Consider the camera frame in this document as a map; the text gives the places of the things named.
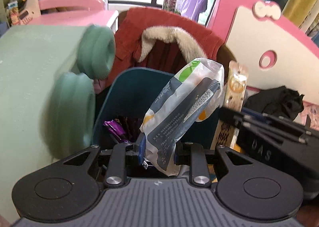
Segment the black jacket on bed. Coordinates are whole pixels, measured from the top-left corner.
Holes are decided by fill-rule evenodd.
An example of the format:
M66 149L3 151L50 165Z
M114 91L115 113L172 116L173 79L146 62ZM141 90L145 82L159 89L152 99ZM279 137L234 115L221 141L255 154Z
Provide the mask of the black jacket on bed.
M304 110L303 97L298 91L281 86L250 96L244 107L260 114L294 120Z

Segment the pink white bed headboard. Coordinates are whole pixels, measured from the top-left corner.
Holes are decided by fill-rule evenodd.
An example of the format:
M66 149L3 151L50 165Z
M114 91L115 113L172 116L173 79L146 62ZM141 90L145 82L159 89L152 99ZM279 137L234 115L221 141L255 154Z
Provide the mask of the pink white bed headboard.
M248 86L285 85L318 103L318 47L275 2L217 0L208 28L248 68Z

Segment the lower green round cushion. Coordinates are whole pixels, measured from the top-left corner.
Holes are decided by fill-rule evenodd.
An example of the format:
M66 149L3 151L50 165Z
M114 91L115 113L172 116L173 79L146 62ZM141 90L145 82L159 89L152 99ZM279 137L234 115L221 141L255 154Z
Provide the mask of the lower green round cushion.
M67 72L56 81L48 103L45 142L54 158L63 159L91 145L95 116L93 81Z

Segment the dark teal trash bin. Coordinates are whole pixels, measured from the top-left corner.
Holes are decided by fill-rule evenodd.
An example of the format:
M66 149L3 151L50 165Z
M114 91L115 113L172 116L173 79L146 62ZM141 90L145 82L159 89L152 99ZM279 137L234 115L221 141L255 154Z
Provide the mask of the dark teal trash bin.
M144 115L173 74L144 67L121 72L112 85L96 95L96 121L92 143L111 149L115 142L109 136L105 121L119 119L131 142L137 140Z

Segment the white paper tissue pack wrapper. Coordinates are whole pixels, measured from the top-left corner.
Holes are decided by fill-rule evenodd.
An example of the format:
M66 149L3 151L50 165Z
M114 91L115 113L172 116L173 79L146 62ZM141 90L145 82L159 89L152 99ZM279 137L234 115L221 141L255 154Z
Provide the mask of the white paper tissue pack wrapper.
M176 143L194 122L202 122L219 107L224 87L223 65L196 58L185 65L158 94L144 116L146 158L160 172L176 176Z

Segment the mint green desk board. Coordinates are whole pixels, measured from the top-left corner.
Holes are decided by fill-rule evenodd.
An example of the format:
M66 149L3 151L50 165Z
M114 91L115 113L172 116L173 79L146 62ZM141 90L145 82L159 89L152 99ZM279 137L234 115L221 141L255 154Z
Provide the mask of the mint green desk board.
M18 220L12 188L53 162L42 119L55 80L72 69L85 31L77 26L13 26L1 37L1 215Z

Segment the upper green round cushion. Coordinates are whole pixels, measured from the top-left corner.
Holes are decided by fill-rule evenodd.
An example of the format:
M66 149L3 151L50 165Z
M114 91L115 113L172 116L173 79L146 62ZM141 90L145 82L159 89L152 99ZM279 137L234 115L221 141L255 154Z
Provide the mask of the upper green round cushion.
M109 27L88 26L77 49L77 67L91 79L104 80L112 70L116 45Z

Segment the beige snack wrapper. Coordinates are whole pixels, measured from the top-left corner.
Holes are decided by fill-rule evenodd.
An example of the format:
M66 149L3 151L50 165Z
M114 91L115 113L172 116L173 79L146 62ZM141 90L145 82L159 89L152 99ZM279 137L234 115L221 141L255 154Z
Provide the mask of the beige snack wrapper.
M228 79L225 89L223 106L234 111L241 111L244 95L247 87L248 69L238 62L229 62ZM232 140L235 134L235 127L231 126L224 119L219 119L215 135L210 149L214 150L219 145L233 148Z

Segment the green round cushion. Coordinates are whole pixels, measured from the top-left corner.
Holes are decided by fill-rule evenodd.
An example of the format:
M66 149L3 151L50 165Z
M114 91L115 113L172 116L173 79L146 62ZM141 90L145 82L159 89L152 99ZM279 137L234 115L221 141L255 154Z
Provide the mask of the green round cushion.
M56 81L48 103L45 142L54 158L63 159L91 145L95 116L93 81L67 72Z
M91 79L104 80L112 70L116 45L109 27L88 26L77 49L77 67Z

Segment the purple snack wrapper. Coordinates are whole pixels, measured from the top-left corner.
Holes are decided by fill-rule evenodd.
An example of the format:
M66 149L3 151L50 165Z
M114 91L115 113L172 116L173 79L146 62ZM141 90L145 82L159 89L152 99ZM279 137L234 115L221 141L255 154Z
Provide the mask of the purple snack wrapper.
M104 121L103 125L106 127L110 133L110 136L115 140L116 143L130 143L126 137L126 132L118 121Z

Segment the dark patterned box on sill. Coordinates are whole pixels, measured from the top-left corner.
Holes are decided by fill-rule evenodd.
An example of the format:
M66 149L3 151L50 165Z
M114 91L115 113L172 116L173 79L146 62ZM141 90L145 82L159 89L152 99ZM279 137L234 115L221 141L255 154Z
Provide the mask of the dark patterned box on sill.
M164 0L162 9L180 15L182 3L183 0Z

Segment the pink desk rail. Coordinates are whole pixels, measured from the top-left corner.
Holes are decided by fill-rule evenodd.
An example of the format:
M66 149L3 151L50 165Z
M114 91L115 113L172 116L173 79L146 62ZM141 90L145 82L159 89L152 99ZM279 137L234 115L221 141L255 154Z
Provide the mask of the pink desk rail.
M61 7L80 7L87 10L105 10L105 0L39 0L40 10Z

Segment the green desk organizer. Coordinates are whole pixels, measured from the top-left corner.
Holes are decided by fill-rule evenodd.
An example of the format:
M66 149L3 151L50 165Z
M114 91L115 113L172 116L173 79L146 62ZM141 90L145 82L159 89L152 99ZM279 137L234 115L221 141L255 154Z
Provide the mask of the green desk organizer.
M32 15L27 11L28 0L1 0L1 23L9 27L26 25L31 22Z

